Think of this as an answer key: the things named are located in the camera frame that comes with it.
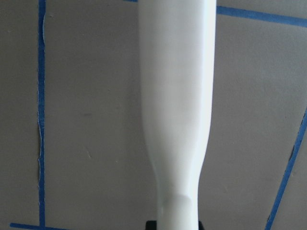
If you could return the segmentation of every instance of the white tube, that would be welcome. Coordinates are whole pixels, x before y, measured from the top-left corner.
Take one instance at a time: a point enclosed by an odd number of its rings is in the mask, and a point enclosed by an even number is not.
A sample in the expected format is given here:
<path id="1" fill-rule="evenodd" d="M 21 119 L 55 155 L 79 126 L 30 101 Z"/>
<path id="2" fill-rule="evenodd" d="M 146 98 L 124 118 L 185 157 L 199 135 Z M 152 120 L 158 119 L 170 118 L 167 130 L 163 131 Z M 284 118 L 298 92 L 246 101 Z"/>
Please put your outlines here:
<path id="1" fill-rule="evenodd" d="M 139 0 L 142 122 L 158 230 L 198 229 L 211 123 L 216 0 Z"/>

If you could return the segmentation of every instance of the gray surface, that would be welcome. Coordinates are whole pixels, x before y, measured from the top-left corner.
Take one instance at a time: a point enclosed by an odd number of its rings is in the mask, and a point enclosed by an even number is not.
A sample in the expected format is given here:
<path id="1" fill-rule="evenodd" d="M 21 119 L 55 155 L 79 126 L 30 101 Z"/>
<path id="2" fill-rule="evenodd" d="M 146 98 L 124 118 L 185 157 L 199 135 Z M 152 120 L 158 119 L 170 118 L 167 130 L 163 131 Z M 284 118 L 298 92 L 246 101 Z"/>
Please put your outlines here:
<path id="1" fill-rule="evenodd" d="M 307 134 L 303 139 L 272 230 L 307 228 Z"/>
<path id="2" fill-rule="evenodd" d="M 38 223 L 37 2 L 0 1 L 0 229 Z"/>
<path id="3" fill-rule="evenodd" d="M 307 18 L 306 0 L 217 0 L 217 5 L 291 17 Z"/>
<path id="4" fill-rule="evenodd" d="M 302 1 L 218 4 L 306 12 Z M 47 1 L 49 227 L 139 230 L 156 219 L 140 117 L 137 23 L 133 2 Z M 10 229 L 10 222 L 38 224 L 37 2 L 0 2 L 0 26 L 0 229 Z M 199 190 L 206 230 L 264 229 L 307 104 L 306 33 L 217 16 L 213 119 Z M 274 230 L 306 228 L 303 151 L 306 140 Z"/>

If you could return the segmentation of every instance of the blue line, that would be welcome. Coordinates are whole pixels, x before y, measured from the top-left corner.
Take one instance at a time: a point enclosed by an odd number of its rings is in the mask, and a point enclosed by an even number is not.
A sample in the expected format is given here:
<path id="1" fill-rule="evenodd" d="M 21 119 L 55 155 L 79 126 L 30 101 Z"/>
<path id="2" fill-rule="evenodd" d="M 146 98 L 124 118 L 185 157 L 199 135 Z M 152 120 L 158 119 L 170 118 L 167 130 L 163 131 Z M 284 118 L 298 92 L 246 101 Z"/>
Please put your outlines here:
<path id="1" fill-rule="evenodd" d="M 46 1 L 38 2 L 38 126 L 40 133 L 39 156 L 39 226 L 45 227 L 45 42 L 44 18 Z"/>
<path id="2" fill-rule="evenodd" d="M 138 2 L 137 0 L 124 0 L 124 1 Z M 239 18 L 248 18 L 248 19 L 260 20 L 271 23 L 280 23 L 280 24 L 307 27 L 307 19 L 304 18 L 296 18 L 296 17 L 284 16 L 278 14 L 271 14 L 271 13 L 262 13 L 258 11 L 248 11 L 244 9 L 237 9 L 225 6 L 217 6 L 216 13 L 221 15 L 227 15 Z"/>
<path id="3" fill-rule="evenodd" d="M 276 198 L 275 198 L 275 201 L 274 201 L 274 204 L 273 204 L 273 207 L 272 207 L 272 210 L 271 210 L 268 222 L 267 222 L 267 224 L 265 226 L 265 230 L 270 230 L 271 227 L 272 227 L 272 224 L 274 222 L 274 219 L 275 219 L 275 216 L 276 216 L 279 204 L 280 204 L 280 202 L 282 200 L 283 193 L 285 191 L 285 188 L 287 186 L 287 183 L 288 183 L 291 171 L 293 169 L 293 166 L 294 166 L 294 163 L 295 163 L 298 151 L 299 151 L 299 149 L 301 147 L 301 143 L 302 143 L 302 140 L 303 140 L 306 128 L 307 128 L 307 109 L 305 111 L 305 114 L 304 114 L 301 126 L 299 128 L 299 131 L 298 131 L 298 134 L 297 134 L 294 146 L 293 146 L 293 150 L 292 150 L 292 153 L 291 153 L 288 165 L 286 167 L 286 170 L 284 171 L 283 179 L 282 179 L 282 182 L 281 182 L 280 187 L 278 189 L 278 192 L 277 192 L 277 195 L 276 195 Z"/>
<path id="4" fill-rule="evenodd" d="M 36 225 L 17 224 L 17 223 L 11 223 L 10 227 L 18 228 L 18 229 L 31 229 L 31 230 L 67 230 L 67 229 L 58 229 L 58 228 L 51 228 L 51 227 L 41 228 L 40 226 L 36 226 Z"/>

